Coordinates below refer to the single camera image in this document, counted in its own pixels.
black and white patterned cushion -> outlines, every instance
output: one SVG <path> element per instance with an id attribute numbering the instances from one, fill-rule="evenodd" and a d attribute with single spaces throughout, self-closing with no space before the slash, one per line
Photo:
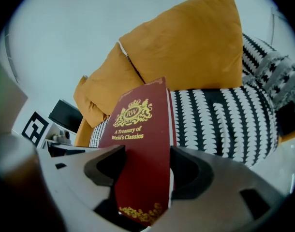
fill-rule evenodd
<path id="1" fill-rule="evenodd" d="M 94 128 L 94 131 L 91 135 L 89 146 L 93 148 L 97 148 L 100 142 L 100 139 L 103 135 L 105 126 L 107 125 L 109 119 L 106 119 L 104 122 L 100 123 L 98 126 Z"/>
<path id="2" fill-rule="evenodd" d="M 295 63 L 288 56 L 260 39 L 243 34 L 242 63 L 242 83 L 256 81 L 265 89 L 276 111 L 290 102 L 295 104 Z"/>
<path id="3" fill-rule="evenodd" d="M 251 167 L 278 144 L 273 106 L 258 86 L 171 92 L 177 145 L 232 158 Z M 97 147 L 106 126 L 95 128 Z"/>

yellow cushion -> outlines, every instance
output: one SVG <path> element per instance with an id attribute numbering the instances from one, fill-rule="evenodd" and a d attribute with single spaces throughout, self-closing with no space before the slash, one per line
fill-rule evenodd
<path id="1" fill-rule="evenodd" d="M 82 85 L 85 95 L 105 114 L 113 112 L 120 96 L 144 84 L 116 43 L 102 66 Z"/>
<path id="2" fill-rule="evenodd" d="M 94 128 L 92 128 L 83 117 L 79 130 L 75 136 L 74 146 L 89 147 L 89 142 L 93 131 Z"/>
<path id="3" fill-rule="evenodd" d="M 188 0 L 120 42 L 145 82 L 171 90 L 241 85 L 242 30 L 234 0 Z"/>
<path id="4" fill-rule="evenodd" d="M 279 137 L 279 143 L 286 142 L 286 141 L 291 140 L 293 138 L 295 138 L 295 131 L 293 131 L 285 136 Z"/>
<path id="5" fill-rule="evenodd" d="M 94 128 L 103 122 L 107 116 L 94 104 L 92 103 L 82 92 L 82 85 L 86 82 L 86 77 L 82 77 L 79 84 L 77 85 L 74 92 L 74 101 L 78 106 L 80 113 Z"/>

gold crest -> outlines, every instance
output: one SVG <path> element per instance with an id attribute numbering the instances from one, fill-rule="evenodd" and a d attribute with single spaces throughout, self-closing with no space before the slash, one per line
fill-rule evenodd
<path id="1" fill-rule="evenodd" d="M 141 100 L 134 100 L 128 105 L 128 108 L 123 108 L 120 114 L 115 119 L 114 127 L 123 127 L 136 124 L 138 122 L 147 121 L 149 118 L 152 118 L 152 103 L 148 103 L 146 99 L 140 105 Z"/>
<path id="2" fill-rule="evenodd" d="M 141 222 L 147 222 L 152 225 L 162 213 L 162 206 L 160 203 L 155 203 L 154 208 L 153 210 L 149 210 L 148 213 L 143 213 L 141 209 L 137 211 L 131 207 L 120 207 L 119 210 L 133 218 L 139 219 Z"/>

sofa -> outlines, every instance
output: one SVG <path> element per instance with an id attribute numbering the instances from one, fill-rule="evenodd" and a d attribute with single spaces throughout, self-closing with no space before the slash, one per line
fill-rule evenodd
<path id="1" fill-rule="evenodd" d="M 234 0 L 186 1 L 119 41 L 75 90 L 75 145 L 97 147 L 119 97 L 163 76 L 178 145 L 251 167 L 295 137 L 295 64 L 242 33 Z"/>

book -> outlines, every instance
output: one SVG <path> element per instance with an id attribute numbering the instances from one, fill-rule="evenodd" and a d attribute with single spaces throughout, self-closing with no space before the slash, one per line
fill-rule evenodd
<path id="1" fill-rule="evenodd" d="M 144 226 L 168 208 L 173 132 L 170 92 L 160 78 L 120 97 L 99 143 L 125 145 L 125 167 L 114 186 L 118 211 Z"/>

